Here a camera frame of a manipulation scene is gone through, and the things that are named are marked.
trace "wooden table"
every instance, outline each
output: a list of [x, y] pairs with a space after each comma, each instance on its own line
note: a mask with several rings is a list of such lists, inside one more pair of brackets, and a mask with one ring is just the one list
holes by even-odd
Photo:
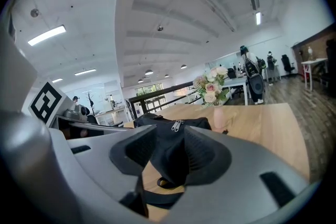
[[[201, 105], [176, 104], [158, 111], [169, 120], [196, 119], [207, 117], [213, 131], [228, 130], [228, 135], [255, 142], [278, 155], [286, 163], [294, 167], [303, 177], [309, 180], [309, 162], [306, 145], [297, 120], [287, 103], [269, 105], [225, 105], [223, 106], [226, 124], [223, 129], [216, 130], [213, 121], [213, 107], [202, 109]], [[128, 122], [125, 127], [134, 127]], [[149, 162], [142, 173], [144, 188], [161, 193], [177, 193], [177, 189], [163, 189], [156, 185], [161, 176]], [[168, 210], [148, 205], [150, 219], [159, 221], [168, 214]]]

